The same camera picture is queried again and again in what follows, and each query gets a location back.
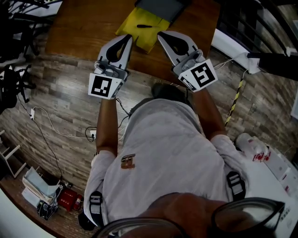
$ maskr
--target plug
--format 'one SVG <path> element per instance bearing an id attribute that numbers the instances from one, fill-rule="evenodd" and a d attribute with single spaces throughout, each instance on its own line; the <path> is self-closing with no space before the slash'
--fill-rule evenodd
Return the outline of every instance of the plug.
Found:
<path id="1" fill-rule="evenodd" d="M 34 120 L 34 116 L 35 116 L 35 110 L 34 109 L 31 109 L 31 120 Z"/>
<path id="2" fill-rule="evenodd" d="M 93 139 L 95 139 L 96 138 L 96 130 L 91 130 L 90 135 Z"/>

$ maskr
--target wooden table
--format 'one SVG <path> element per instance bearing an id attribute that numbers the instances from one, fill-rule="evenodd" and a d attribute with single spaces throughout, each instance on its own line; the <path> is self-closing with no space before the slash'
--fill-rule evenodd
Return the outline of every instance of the wooden table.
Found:
<path id="1" fill-rule="evenodd" d="M 116 37 L 115 32 L 134 9 L 134 3 L 135 0 L 63 0 L 49 33 L 46 53 L 97 60 L 101 47 Z M 190 36 L 206 56 L 219 8 L 213 0 L 192 0 L 169 30 Z M 159 42 L 149 54 L 133 46 L 128 69 L 176 83 L 171 67 Z"/>

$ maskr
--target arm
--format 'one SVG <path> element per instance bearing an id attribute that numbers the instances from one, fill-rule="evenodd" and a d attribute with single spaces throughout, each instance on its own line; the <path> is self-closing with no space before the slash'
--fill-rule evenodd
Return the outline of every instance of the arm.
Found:
<path id="1" fill-rule="evenodd" d="M 96 151 L 110 151 L 117 157 L 118 118 L 116 100 L 102 99 L 96 129 Z"/>
<path id="2" fill-rule="evenodd" d="M 223 119 L 207 89 L 193 94 L 195 109 L 208 140 L 216 135 L 226 135 Z"/>

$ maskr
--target person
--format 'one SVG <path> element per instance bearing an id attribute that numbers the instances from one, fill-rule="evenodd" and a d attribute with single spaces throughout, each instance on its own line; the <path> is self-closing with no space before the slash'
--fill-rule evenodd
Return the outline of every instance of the person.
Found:
<path id="1" fill-rule="evenodd" d="M 182 230 L 188 237 L 208 237 L 214 211 L 237 196 L 226 173 L 237 172 L 238 180 L 246 182 L 243 190 L 248 188 L 243 158 L 206 89 L 193 93 L 199 120 L 176 87 L 156 84 L 152 95 L 130 111 L 119 154 L 116 100 L 102 99 L 84 212 L 99 226 L 120 222 L 123 228 L 122 219 L 132 219 L 125 221 L 130 228 L 123 237 L 180 237 Z M 224 230 L 254 224 L 251 216 L 238 212 L 222 217 L 240 220 L 232 228 L 222 225 Z M 133 219 L 147 225 L 136 228 Z"/>

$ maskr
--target white t-shirt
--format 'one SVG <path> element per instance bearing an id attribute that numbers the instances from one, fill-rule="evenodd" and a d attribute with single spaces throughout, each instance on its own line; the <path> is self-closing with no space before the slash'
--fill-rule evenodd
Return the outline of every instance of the white t-shirt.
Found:
<path id="1" fill-rule="evenodd" d="M 89 197 L 96 190 L 103 195 L 105 224 L 137 217 L 173 192 L 232 201 L 224 168 L 245 175 L 242 159 L 229 137 L 217 135 L 208 141 L 188 105 L 152 100 L 131 116 L 118 156 L 101 151 L 93 159 L 84 212 L 93 221 Z"/>

